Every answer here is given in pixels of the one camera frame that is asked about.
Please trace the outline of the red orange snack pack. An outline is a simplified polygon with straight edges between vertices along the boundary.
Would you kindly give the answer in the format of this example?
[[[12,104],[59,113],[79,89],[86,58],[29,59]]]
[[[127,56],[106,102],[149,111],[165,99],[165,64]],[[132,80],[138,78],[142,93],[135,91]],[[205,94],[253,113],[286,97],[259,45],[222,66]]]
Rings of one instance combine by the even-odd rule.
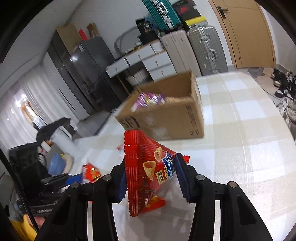
[[[91,163],[82,166],[82,184],[94,183],[101,177],[100,171]]]

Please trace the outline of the red cone snack bag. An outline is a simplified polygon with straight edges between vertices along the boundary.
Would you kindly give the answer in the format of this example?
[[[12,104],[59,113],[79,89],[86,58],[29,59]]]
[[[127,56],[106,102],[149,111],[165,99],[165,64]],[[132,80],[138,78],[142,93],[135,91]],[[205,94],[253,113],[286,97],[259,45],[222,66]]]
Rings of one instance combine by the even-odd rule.
[[[139,130],[125,132],[124,152],[130,216],[165,206],[166,201],[157,193],[175,175],[177,153]]]

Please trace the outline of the purple grape candy bag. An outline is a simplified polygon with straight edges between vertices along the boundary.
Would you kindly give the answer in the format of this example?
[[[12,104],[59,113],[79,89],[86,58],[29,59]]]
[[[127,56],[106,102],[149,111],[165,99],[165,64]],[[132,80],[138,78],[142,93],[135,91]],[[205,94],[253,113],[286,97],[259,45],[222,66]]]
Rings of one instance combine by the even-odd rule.
[[[133,104],[131,111],[135,112],[141,108],[151,108],[153,106],[164,104],[165,100],[161,94],[155,94],[150,92],[142,92]]]

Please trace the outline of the blue bowl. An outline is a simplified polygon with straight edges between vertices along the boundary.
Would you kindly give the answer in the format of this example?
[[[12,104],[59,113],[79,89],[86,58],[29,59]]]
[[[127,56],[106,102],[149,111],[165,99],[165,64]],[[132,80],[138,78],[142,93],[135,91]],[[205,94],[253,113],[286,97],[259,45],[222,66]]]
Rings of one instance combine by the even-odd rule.
[[[48,173],[51,176],[61,175],[64,172],[66,167],[66,162],[62,158],[62,156],[58,153],[53,154],[53,157],[50,161],[50,165],[48,168]]]

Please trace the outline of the beige bowl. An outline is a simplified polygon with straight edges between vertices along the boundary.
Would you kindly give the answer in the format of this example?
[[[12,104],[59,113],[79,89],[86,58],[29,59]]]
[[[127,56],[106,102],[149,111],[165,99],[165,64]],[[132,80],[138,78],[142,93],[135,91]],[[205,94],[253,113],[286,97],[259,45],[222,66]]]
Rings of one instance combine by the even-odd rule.
[[[63,174],[69,173],[69,171],[71,170],[71,168],[73,166],[74,158],[69,153],[65,153],[63,155],[62,159],[64,160],[64,162],[66,164]]]

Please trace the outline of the checkered tablecloth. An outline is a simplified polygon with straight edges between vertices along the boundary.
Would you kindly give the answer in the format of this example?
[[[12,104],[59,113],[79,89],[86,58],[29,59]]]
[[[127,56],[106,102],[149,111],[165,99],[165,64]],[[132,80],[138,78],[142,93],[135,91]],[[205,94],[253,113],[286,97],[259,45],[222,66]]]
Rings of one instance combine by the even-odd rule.
[[[273,240],[295,225],[295,141],[267,93],[249,74],[236,71],[197,78],[204,137],[162,141],[190,156],[213,182],[236,182],[266,224]],[[113,205],[119,240],[187,240],[194,204],[177,178],[159,191],[162,208],[131,217],[128,201]]]

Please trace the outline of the dark refrigerator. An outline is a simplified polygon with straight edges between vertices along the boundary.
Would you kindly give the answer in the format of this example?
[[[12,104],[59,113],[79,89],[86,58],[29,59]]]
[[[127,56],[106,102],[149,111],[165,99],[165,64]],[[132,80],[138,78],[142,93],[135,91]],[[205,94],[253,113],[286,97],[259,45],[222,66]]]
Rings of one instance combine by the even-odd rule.
[[[107,66],[115,59],[102,37],[79,42],[69,53],[62,38],[55,32],[48,54],[67,87],[88,114],[112,112],[128,97],[117,77],[110,77]]]

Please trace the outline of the SF cardboard box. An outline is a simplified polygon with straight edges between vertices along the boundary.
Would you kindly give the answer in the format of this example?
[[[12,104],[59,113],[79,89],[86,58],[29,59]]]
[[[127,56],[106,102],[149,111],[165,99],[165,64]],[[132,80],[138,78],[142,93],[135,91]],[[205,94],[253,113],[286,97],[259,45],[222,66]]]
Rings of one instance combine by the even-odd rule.
[[[159,94],[164,102],[135,109],[144,93]],[[136,87],[115,118],[126,131],[141,130],[158,141],[204,137],[201,95],[192,72]]]

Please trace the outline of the woven laundry basket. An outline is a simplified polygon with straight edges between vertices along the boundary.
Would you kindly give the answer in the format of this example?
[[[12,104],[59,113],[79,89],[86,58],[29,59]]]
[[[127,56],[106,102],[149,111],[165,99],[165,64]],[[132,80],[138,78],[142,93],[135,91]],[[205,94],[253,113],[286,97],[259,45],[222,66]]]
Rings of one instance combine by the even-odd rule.
[[[134,75],[127,77],[126,79],[132,87],[136,87],[138,85],[142,85],[144,83],[149,82],[150,74],[147,70],[142,69],[137,73],[135,73]]]

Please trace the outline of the white drawer desk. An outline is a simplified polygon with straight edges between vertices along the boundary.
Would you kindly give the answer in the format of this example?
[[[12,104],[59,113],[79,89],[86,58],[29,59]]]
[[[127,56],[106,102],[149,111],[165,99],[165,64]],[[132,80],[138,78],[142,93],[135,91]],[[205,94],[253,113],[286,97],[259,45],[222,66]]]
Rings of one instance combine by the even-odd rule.
[[[160,40],[154,40],[139,49],[123,56],[106,67],[109,77],[142,63],[153,81],[159,81],[177,74],[171,59]]]

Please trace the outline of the silver suitcase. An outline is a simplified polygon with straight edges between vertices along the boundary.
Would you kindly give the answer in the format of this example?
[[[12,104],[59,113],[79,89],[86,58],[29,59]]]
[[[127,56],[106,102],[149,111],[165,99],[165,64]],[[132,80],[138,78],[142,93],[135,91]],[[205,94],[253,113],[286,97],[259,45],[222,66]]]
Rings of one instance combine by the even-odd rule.
[[[224,50],[214,26],[193,27],[187,36],[203,76],[228,72]]]

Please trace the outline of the white suitcase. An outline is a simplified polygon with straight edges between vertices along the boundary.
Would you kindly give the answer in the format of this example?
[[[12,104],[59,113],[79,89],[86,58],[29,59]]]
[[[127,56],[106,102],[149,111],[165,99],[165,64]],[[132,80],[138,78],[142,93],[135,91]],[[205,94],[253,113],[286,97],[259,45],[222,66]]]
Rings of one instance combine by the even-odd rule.
[[[192,72],[201,77],[201,70],[185,30],[177,30],[161,37],[171,62],[178,74]]]

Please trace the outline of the teal suitcase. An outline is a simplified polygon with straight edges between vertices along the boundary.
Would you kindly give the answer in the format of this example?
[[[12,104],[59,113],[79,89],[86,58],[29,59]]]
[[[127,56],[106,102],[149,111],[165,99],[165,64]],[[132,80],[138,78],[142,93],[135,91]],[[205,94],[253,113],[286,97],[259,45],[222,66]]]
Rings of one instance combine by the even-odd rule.
[[[155,20],[160,30],[174,30],[180,27],[182,22],[167,0],[142,0],[152,18]]]

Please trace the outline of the wooden door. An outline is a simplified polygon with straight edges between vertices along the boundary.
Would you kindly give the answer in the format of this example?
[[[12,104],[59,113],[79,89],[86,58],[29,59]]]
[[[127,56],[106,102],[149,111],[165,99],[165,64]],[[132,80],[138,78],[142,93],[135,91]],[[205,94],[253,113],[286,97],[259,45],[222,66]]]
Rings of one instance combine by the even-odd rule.
[[[255,1],[209,1],[225,35],[236,69],[274,67],[273,40]]]

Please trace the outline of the stacked shoe boxes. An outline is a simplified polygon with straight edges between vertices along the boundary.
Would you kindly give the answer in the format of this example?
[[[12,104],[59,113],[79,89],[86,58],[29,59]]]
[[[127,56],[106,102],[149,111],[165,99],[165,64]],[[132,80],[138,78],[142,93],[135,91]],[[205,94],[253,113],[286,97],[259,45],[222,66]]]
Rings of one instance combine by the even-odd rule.
[[[177,1],[173,4],[173,8],[189,28],[208,25],[207,19],[196,9],[194,1]]]

